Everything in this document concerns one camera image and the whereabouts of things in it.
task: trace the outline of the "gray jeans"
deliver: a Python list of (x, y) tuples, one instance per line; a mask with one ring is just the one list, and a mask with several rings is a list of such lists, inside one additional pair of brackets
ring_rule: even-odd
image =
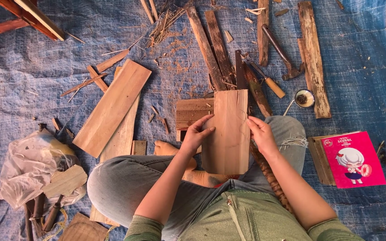
[[(302, 174), (307, 140), (303, 126), (289, 116), (265, 120), (280, 152)], [(118, 156), (94, 168), (89, 176), (88, 195), (98, 211), (128, 227), (136, 208), (158, 180), (173, 156)], [(218, 188), (181, 181), (162, 238), (177, 239), (205, 207), (228, 189), (243, 189), (274, 195), (260, 167), (250, 156), (250, 168), (238, 180), (229, 179)]]

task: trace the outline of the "bowl of screws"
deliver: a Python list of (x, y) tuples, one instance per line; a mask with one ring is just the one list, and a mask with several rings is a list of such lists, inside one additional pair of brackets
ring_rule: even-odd
[(294, 101), (299, 107), (308, 108), (315, 104), (315, 96), (310, 90), (302, 89), (297, 91)]

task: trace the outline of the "cartoon girl illustration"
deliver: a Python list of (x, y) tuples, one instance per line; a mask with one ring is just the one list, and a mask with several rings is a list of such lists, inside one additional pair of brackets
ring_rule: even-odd
[(362, 184), (361, 178), (368, 177), (372, 173), (372, 167), (368, 164), (363, 164), (364, 156), (357, 149), (350, 147), (343, 148), (338, 152), (336, 159), (339, 165), (348, 168), (345, 176), (351, 179), (353, 184), (356, 184), (356, 180)]

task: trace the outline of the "notebook cover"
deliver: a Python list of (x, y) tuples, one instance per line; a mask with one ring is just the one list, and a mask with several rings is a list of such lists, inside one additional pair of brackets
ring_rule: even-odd
[(338, 188), (386, 184), (367, 132), (337, 135), (321, 142)]

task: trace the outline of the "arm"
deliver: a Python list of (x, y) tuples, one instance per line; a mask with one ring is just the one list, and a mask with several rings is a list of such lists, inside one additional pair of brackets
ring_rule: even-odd
[(147, 217), (162, 224), (168, 221), (178, 186), (190, 158), (196, 153), (203, 139), (215, 130), (215, 127), (211, 127), (201, 131), (202, 125), (213, 116), (213, 114), (204, 116), (189, 127), (180, 150), (162, 176), (145, 195), (137, 207), (135, 215)]
[(251, 139), (269, 162), (301, 226), (308, 230), (337, 215), (324, 199), (297, 173), (279, 152), (271, 127), (262, 120), (248, 117)]

